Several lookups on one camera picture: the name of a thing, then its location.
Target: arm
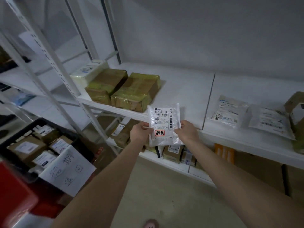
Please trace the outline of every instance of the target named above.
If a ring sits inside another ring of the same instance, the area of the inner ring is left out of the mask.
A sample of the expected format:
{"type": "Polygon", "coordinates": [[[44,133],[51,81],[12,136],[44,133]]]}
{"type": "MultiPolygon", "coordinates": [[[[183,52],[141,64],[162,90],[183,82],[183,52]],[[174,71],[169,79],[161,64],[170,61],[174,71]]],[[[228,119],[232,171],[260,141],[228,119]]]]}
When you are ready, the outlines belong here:
{"type": "Polygon", "coordinates": [[[100,172],[55,219],[53,226],[110,227],[127,182],[148,135],[153,129],[141,122],[131,130],[131,143],[100,172]]]}
{"type": "Polygon", "coordinates": [[[247,227],[303,227],[304,208],[212,152],[200,142],[193,124],[182,121],[175,132],[247,227]]]}

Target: orange box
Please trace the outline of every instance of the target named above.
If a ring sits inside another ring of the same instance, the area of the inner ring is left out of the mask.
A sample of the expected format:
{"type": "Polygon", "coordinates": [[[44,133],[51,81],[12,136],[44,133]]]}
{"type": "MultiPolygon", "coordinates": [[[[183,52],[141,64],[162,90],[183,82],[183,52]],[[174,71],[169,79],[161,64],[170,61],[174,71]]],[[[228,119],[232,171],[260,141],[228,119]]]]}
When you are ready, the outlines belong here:
{"type": "Polygon", "coordinates": [[[215,153],[234,164],[234,149],[215,143],[215,153]]]}

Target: black plastic crate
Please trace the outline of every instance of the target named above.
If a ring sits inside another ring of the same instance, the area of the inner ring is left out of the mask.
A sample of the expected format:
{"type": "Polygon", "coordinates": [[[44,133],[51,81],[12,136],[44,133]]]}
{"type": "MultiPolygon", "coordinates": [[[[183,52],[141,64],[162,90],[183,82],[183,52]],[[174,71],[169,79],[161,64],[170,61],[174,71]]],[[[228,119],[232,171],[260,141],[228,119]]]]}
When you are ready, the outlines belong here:
{"type": "Polygon", "coordinates": [[[11,165],[13,165],[15,167],[15,169],[17,169],[18,171],[20,171],[22,173],[28,172],[29,167],[27,165],[25,165],[15,153],[10,151],[6,147],[8,147],[10,144],[14,143],[18,138],[23,136],[29,130],[33,131],[33,128],[35,128],[36,126],[41,126],[42,127],[42,126],[45,126],[45,125],[49,125],[49,126],[53,127],[54,129],[57,129],[60,133],[60,136],[64,135],[68,139],[72,140],[73,142],[71,143],[71,145],[76,150],[78,150],[78,152],[81,153],[81,155],[83,157],[85,157],[85,159],[87,159],[89,162],[91,162],[93,160],[94,154],[83,144],[83,142],[80,140],[81,136],[79,134],[77,134],[73,131],[70,131],[66,128],[63,128],[63,127],[61,127],[61,126],[59,126],[59,125],[57,125],[53,122],[50,122],[50,121],[48,121],[47,119],[44,119],[44,118],[37,119],[36,121],[32,122],[31,124],[29,124],[28,126],[23,128],[22,130],[20,130],[18,133],[14,134],[12,137],[10,137],[6,141],[4,141],[2,144],[0,144],[0,155],[4,159],[9,161],[9,163],[11,165]]]}

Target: handwritten paper sign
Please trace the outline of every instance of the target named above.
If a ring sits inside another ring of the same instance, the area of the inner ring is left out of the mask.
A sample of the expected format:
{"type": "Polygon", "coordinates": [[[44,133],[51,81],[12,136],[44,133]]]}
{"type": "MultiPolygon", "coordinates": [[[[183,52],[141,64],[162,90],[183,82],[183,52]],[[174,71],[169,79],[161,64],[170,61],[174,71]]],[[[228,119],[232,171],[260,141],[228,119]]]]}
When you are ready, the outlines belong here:
{"type": "Polygon", "coordinates": [[[74,197],[95,169],[96,167],[69,145],[39,177],[74,197]]]}

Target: barcode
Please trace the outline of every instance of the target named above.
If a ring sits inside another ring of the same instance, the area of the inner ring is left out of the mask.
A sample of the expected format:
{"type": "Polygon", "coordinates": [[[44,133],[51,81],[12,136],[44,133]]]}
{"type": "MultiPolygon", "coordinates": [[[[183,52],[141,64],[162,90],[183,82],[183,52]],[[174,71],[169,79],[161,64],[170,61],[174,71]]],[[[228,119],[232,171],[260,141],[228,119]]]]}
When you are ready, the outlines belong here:
{"type": "Polygon", "coordinates": [[[270,123],[267,123],[267,122],[261,122],[261,123],[264,124],[264,125],[267,125],[267,126],[273,126],[275,128],[283,129],[282,126],[276,126],[276,125],[273,125],[273,124],[270,124],[270,123]]]}
{"type": "Polygon", "coordinates": [[[169,128],[172,129],[172,115],[170,115],[169,128]]]}

